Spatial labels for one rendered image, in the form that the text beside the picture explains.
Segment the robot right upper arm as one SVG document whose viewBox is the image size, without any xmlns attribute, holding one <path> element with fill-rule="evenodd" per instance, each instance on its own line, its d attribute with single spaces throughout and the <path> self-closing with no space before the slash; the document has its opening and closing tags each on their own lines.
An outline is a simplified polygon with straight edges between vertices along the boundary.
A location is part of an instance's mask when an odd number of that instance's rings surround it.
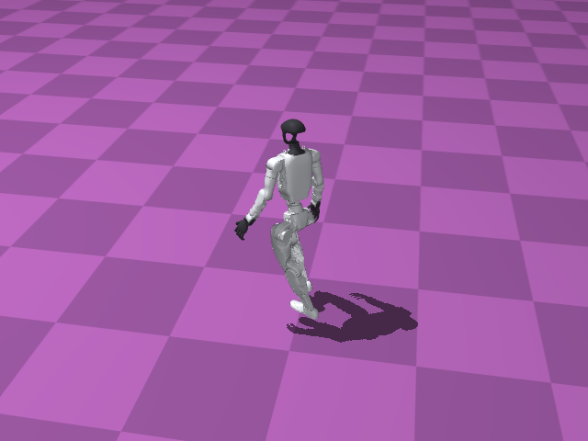
<svg viewBox="0 0 588 441">
<path fill-rule="evenodd" d="M 311 180 L 311 185 L 313 187 L 318 187 L 323 183 L 322 177 L 322 165 L 321 165 L 321 154 L 313 149 L 308 149 L 311 151 L 312 154 L 312 173 L 313 177 Z"/>
</svg>

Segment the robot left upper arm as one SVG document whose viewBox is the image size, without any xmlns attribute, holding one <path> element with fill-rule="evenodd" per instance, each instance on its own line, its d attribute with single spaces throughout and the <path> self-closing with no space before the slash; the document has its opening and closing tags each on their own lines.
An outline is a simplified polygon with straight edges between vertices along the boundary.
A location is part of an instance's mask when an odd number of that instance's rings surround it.
<svg viewBox="0 0 588 441">
<path fill-rule="evenodd" d="M 282 156 L 277 156 L 270 158 L 266 163 L 265 188 L 263 188 L 266 196 L 264 201 L 268 201 L 274 196 L 273 191 L 276 185 L 277 175 L 283 169 L 284 160 L 285 158 Z"/>
</svg>

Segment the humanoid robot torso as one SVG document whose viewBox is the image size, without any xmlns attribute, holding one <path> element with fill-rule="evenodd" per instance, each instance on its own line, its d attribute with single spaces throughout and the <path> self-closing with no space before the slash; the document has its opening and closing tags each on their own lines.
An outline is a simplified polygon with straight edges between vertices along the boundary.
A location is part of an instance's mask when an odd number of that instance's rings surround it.
<svg viewBox="0 0 588 441">
<path fill-rule="evenodd" d="M 292 222 L 292 232 L 301 231 L 309 224 L 309 213 L 302 208 L 300 200 L 307 198 L 311 189 L 312 154 L 303 146 L 304 154 L 293 156 L 288 154 L 288 149 L 278 155 L 285 160 L 277 175 L 277 188 L 280 196 L 287 200 L 288 211 L 284 212 L 283 219 Z"/>
</svg>

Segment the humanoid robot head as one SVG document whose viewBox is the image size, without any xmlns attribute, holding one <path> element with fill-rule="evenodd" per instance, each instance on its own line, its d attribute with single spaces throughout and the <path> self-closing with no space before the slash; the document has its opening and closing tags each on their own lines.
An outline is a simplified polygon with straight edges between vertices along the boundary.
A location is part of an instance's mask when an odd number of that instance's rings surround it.
<svg viewBox="0 0 588 441">
<path fill-rule="evenodd" d="M 293 156 L 304 154 L 305 151 L 300 148 L 300 143 L 296 140 L 297 134 L 306 130 L 304 124 L 297 119 L 289 119 L 281 124 L 281 129 L 284 142 L 289 144 L 288 154 Z M 290 141 L 286 140 L 286 133 L 293 135 Z"/>
</svg>

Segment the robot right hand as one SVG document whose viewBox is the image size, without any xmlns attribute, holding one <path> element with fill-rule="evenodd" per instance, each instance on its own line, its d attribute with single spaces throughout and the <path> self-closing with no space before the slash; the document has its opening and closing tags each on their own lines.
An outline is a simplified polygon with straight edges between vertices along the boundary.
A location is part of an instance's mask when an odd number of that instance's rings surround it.
<svg viewBox="0 0 588 441">
<path fill-rule="evenodd" d="M 316 207 L 314 207 L 312 204 L 310 204 L 310 205 L 307 207 L 307 208 L 311 208 L 312 215 L 314 215 L 314 219 L 316 218 L 315 222 L 316 222 L 316 221 L 319 219 L 319 214 L 320 214 L 320 209 L 319 209 L 319 207 L 320 207 L 320 205 L 321 205 L 321 201 L 319 201 L 319 202 L 316 204 Z M 314 214 L 314 213 L 315 213 L 315 214 Z M 315 223 L 315 222 L 314 222 L 314 223 Z"/>
</svg>

